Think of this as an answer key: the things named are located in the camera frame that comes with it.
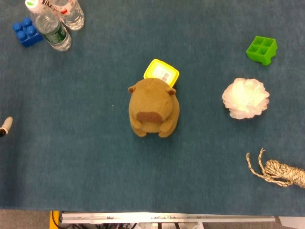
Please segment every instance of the green bottle label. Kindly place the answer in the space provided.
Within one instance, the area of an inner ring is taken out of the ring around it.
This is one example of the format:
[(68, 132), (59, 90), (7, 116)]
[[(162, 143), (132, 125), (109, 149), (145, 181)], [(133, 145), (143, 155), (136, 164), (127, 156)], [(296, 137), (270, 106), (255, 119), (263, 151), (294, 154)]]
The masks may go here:
[(67, 36), (67, 32), (61, 24), (57, 31), (51, 34), (44, 35), (45, 39), (52, 44), (59, 44)]

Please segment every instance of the brown plush toy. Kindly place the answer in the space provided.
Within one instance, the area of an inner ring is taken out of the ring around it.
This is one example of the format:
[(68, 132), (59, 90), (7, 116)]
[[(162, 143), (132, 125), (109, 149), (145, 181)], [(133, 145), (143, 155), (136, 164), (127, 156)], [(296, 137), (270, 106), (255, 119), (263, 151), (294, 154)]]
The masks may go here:
[(133, 131), (140, 137), (158, 133), (167, 137), (177, 126), (179, 102), (176, 90), (160, 79), (140, 80), (128, 88), (129, 119)]

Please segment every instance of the bottle cap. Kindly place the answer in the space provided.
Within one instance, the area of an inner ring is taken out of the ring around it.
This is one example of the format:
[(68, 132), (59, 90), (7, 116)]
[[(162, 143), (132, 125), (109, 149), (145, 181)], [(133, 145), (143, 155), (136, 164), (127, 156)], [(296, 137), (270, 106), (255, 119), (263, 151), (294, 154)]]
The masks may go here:
[(39, 0), (25, 0), (25, 5), (31, 12), (39, 12), (41, 10), (41, 2)]

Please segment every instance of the plush toy ear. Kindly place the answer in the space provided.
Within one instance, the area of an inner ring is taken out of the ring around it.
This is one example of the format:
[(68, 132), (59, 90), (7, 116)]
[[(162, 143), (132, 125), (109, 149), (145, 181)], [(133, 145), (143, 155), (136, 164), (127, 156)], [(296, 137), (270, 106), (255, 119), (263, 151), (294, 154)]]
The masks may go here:
[(173, 94), (176, 94), (176, 90), (173, 89), (173, 88), (168, 88), (166, 89), (167, 93), (170, 94), (170, 95), (173, 95)]
[(132, 94), (135, 91), (135, 86), (129, 87), (128, 91)]

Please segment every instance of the tiled floor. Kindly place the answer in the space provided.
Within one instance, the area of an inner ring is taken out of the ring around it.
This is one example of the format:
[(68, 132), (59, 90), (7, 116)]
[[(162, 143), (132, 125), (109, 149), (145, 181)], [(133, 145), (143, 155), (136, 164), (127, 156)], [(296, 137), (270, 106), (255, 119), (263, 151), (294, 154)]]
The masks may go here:
[[(49, 212), (0, 210), (0, 229), (48, 229)], [(204, 223), (205, 229), (288, 229), (276, 222), (262, 223)]]

